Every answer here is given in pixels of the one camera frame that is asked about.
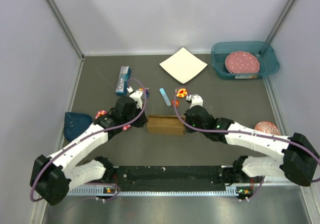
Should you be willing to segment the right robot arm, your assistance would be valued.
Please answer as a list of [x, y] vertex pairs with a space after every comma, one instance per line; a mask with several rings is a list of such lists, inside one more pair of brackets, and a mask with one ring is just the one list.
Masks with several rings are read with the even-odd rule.
[[239, 182], [257, 176], [284, 176], [303, 187], [316, 182], [314, 175], [320, 164], [320, 156], [303, 134], [267, 134], [231, 119], [214, 118], [200, 105], [185, 112], [184, 125], [189, 133], [200, 132], [213, 142], [244, 147], [266, 156], [245, 156], [235, 161], [233, 176]]

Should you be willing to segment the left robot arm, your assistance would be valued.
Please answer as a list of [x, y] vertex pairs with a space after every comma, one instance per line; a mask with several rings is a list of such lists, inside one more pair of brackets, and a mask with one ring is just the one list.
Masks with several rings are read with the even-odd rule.
[[68, 192], [94, 180], [109, 182], [114, 175], [110, 162], [97, 157], [87, 164], [78, 165], [92, 151], [105, 144], [123, 127], [143, 127], [147, 122], [145, 107], [147, 99], [138, 94], [119, 98], [115, 107], [98, 116], [94, 122], [70, 144], [50, 154], [38, 156], [33, 164], [30, 178], [30, 200], [45, 200], [51, 206], [61, 202]]

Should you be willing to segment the brown cardboard box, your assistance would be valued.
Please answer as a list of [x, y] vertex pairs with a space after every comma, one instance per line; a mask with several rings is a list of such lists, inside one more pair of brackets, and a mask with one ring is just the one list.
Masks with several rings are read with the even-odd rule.
[[177, 116], [149, 115], [147, 130], [151, 134], [183, 136], [185, 126]]

